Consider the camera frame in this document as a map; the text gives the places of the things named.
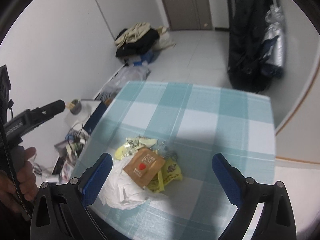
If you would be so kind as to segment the person's left hand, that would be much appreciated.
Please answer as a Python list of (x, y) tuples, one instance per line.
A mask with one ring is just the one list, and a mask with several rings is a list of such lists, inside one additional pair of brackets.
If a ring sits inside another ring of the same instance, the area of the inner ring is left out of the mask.
[[(36, 177), (33, 174), (33, 167), (29, 161), (36, 154), (37, 150), (34, 147), (27, 148), (24, 151), (24, 166), (17, 172), (17, 180), (20, 183), (20, 190), (25, 200), (32, 202), (38, 192), (36, 186)], [(4, 204), (14, 213), (21, 213), (21, 207), (14, 200), (13, 195), (16, 190), (13, 182), (8, 178), (7, 175), (1, 173), (1, 203)]]

